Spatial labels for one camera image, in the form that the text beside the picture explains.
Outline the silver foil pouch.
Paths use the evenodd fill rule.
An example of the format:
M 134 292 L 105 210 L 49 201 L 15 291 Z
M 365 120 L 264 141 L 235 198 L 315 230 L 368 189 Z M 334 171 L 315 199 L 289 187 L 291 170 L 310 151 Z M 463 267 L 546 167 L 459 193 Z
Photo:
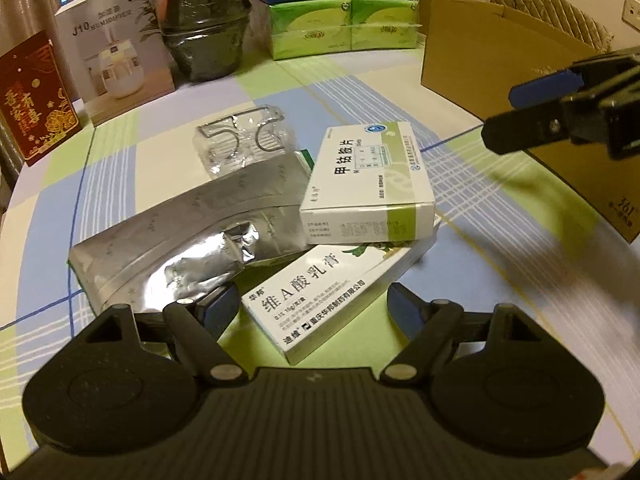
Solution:
M 299 207 L 310 174 L 305 152 L 233 171 L 87 238 L 68 263 L 96 313 L 192 304 L 249 266 L 306 252 Z

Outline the clear plastic hook package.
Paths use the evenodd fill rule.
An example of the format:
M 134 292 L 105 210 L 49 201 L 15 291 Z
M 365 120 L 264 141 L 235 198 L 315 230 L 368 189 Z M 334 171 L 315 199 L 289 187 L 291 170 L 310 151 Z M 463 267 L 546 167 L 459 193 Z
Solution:
M 202 166 L 217 180 L 247 166 L 296 150 L 296 136 L 279 107 L 261 105 L 195 128 Z

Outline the quilted beige chair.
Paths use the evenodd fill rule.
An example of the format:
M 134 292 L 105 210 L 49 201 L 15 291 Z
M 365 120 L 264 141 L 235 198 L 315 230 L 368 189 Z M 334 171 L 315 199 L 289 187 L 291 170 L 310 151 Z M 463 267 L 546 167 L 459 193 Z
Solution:
M 606 27 L 566 0 L 488 0 L 492 3 L 512 6 L 533 18 L 593 47 L 600 53 L 611 51 L 613 35 Z

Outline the brown cardboard box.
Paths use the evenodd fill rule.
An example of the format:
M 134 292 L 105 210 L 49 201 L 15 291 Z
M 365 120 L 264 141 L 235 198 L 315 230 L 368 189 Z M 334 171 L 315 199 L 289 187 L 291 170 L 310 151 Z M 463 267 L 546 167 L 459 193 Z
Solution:
M 599 54 L 497 3 L 431 0 L 422 84 L 529 152 L 627 241 L 639 236 L 639 50 Z

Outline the white ointment box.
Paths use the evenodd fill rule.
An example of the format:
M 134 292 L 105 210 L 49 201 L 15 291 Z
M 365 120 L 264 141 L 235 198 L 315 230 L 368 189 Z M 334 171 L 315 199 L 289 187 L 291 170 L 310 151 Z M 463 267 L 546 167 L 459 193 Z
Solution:
M 384 295 L 435 240 L 314 246 L 244 294 L 242 305 L 295 365 Z

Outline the white green medicine box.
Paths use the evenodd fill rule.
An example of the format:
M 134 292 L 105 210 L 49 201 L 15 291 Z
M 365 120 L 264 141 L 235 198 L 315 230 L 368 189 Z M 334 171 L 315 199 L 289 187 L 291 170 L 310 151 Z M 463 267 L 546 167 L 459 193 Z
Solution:
M 411 125 L 377 122 L 326 130 L 299 214 L 314 245 L 431 237 L 435 196 Z

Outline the green tissue pack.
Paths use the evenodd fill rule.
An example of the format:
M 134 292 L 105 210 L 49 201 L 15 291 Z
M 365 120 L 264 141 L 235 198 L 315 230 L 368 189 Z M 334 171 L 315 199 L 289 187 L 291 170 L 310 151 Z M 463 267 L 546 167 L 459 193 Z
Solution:
M 416 0 L 309 0 L 266 6 L 257 23 L 276 60 L 364 50 L 412 49 Z

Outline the red greeting card box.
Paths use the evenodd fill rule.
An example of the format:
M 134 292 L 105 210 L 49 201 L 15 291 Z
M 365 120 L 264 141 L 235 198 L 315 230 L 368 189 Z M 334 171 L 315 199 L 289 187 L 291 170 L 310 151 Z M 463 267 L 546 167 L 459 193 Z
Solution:
M 1 117 L 29 166 L 81 130 L 43 30 L 1 57 Z

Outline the white humidifier box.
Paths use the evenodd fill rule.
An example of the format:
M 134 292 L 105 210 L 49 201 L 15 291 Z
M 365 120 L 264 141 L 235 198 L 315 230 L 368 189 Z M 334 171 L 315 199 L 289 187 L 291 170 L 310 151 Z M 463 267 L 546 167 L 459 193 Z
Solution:
M 175 90 L 154 0 L 73 0 L 54 19 L 93 125 Z

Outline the dark wrapped pot stack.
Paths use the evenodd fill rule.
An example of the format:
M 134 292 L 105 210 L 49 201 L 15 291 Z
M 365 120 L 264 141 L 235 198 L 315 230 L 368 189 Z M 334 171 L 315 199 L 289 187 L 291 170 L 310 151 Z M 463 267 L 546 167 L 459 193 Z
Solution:
M 241 63 L 250 0 L 165 0 L 160 31 L 178 69 L 192 82 L 214 80 Z

